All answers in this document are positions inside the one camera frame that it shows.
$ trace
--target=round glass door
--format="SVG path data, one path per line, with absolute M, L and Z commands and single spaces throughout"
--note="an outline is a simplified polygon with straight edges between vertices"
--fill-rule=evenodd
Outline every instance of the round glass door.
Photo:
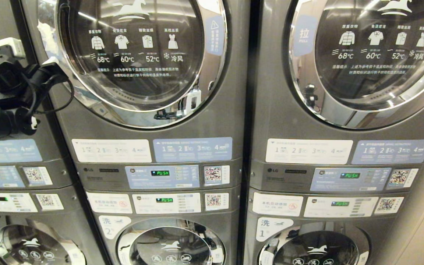
M 300 2 L 289 64 L 310 111 L 340 127 L 369 129 L 424 107 L 424 1 Z
M 158 128 L 212 94 L 225 62 L 224 14 L 222 1 L 40 1 L 38 29 L 47 55 L 74 73 L 81 103 L 121 125 Z
M 222 265 L 222 241 L 186 220 L 147 220 L 126 230 L 117 246 L 123 265 Z

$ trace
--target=clothing icon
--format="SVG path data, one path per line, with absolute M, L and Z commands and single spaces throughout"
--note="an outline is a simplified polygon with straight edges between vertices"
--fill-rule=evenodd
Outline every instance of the clothing icon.
M 141 20 L 144 20 L 144 15 L 150 15 L 147 12 L 143 11 L 142 5 L 146 5 L 145 0 L 135 0 L 132 5 L 122 5 L 121 3 L 116 3 L 114 5 L 122 6 L 119 13 L 116 14 L 122 15 L 119 20 L 129 20 L 131 18 L 139 18 Z
M 170 42 L 168 42 L 168 49 L 175 50 L 178 48 L 178 42 L 176 42 L 175 38 L 175 34 L 170 34 Z
M 149 35 L 145 35 L 142 37 L 143 47 L 151 48 L 153 47 L 153 38 Z
M 400 32 L 397 35 L 397 41 L 395 45 L 405 45 L 405 41 L 407 40 L 407 34 L 405 32 Z
M 94 50 L 102 50 L 104 49 L 104 42 L 102 41 L 101 37 L 99 36 L 94 36 L 91 39 L 91 47 Z
M 380 31 L 375 31 L 371 33 L 368 39 L 371 40 L 370 45 L 379 45 L 381 40 L 384 39 L 384 34 Z
M 382 15 L 407 15 L 403 12 L 400 12 L 400 10 L 404 10 L 407 12 L 412 13 L 412 10 L 409 8 L 409 2 L 412 2 L 412 0 L 391 0 L 385 7 L 380 8 L 378 11 L 386 11 L 382 13 Z
M 424 32 L 421 32 L 421 37 L 417 42 L 417 47 L 424 47 Z
M 354 44 L 355 39 L 356 39 L 356 35 L 354 34 L 354 32 L 347 31 L 343 33 L 343 35 L 341 35 L 340 45 L 348 46 L 348 45 Z
M 114 43 L 119 46 L 119 49 L 125 50 L 127 48 L 128 39 L 124 35 L 118 35 L 114 40 Z

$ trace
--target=washing machine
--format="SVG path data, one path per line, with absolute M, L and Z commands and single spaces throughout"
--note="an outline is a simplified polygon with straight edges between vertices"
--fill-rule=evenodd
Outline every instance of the washing machine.
M 109 264 L 78 188 L 0 191 L 0 264 Z
M 58 60 L 75 85 L 58 117 L 87 190 L 239 185 L 249 1 L 23 4 L 39 58 Z M 53 89 L 54 106 L 68 96 Z M 150 173 L 177 166 L 169 179 Z
M 35 64 L 24 14 L 18 1 L 0 0 L 0 40 L 23 40 L 26 58 L 23 66 Z M 47 99 L 40 111 L 53 109 Z M 54 114 L 37 114 L 37 133 L 0 138 L 0 189 L 37 190 L 61 188 L 78 181 Z
M 406 193 L 315 195 L 249 191 L 244 263 L 368 265 Z

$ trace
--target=dryer door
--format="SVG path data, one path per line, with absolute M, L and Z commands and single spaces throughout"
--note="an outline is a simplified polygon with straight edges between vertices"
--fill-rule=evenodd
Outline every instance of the dryer door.
M 371 129 L 424 107 L 424 1 L 300 0 L 289 21 L 289 80 L 320 119 Z
M 47 225 L 0 217 L 0 259 L 7 265 L 86 265 L 81 250 Z
M 364 265 L 369 242 L 358 228 L 335 222 L 288 228 L 270 239 L 259 265 Z
M 39 1 L 49 57 L 77 99 L 112 122 L 159 128 L 211 96 L 227 45 L 221 0 Z
M 222 241 L 203 225 L 181 219 L 150 219 L 134 224 L 119 238 L 122 265 L 222 265 Z

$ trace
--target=qr code sticker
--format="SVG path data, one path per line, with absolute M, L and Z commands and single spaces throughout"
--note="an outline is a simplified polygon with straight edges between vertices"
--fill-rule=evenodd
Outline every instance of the qr code sticker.
M 221 194 L 206 194 L 207 207 L 221 206 L 222 195 Z
M 378 212 L 391 211 L 397 202 L 396 198 L 382 198 L 377 207 Z
M 206 166 L 205 181 L 221 181 L 222 180 L 222 167 L 221 166 Z
M 407 181 L 407 177 L 410 174 L 410 170 L 394 170 L 392 177 L 389 181 L 390 184 L 404 184 Z

